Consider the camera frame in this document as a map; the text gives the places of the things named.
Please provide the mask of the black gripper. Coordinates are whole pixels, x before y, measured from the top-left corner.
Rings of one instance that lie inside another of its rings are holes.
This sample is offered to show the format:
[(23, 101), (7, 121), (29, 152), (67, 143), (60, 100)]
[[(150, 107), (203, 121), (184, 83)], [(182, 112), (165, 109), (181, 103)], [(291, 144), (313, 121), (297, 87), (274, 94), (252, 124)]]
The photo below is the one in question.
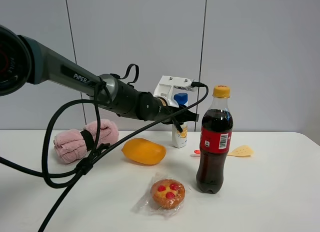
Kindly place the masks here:
[(174, 124), (174, 122), (178, 122), (179, 124), (182, 124), (183, 122), (198, 122), (199, 114), (191, 111), (184, 111), (183, 113), (180, 114), (180, 116), (176, 115), (175, 117), (171, 117), (164, 120), (164, 118), (167, 117), (168, 115), (173, 114), (185, 108), (186, 108), (186, 105), (179, 105), (178, 108), (161, 105), (158, 108), (157, 120), (162, 119), (163, 124)]

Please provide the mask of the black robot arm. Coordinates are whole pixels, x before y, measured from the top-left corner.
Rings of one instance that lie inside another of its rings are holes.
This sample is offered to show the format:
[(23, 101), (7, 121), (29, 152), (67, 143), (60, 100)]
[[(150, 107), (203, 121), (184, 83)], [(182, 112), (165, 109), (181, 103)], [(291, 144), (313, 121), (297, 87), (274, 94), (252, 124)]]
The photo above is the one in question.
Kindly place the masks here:
[(52, 81), (94, 97), (100, 85), (97, 100), (100, 108), (119, 117), (143, 121), (162, 120), (175, 114), (179, 123), (197, 121), (198, 114), (183, 106), (169, 105), (150, 92), (139, 92), (114, 74), (97, 76), (62, 55), (31, 38), (16, 35), (6, 27), (0, 28), (0, 94), (11, 94), (25, 83), (33, 85)]

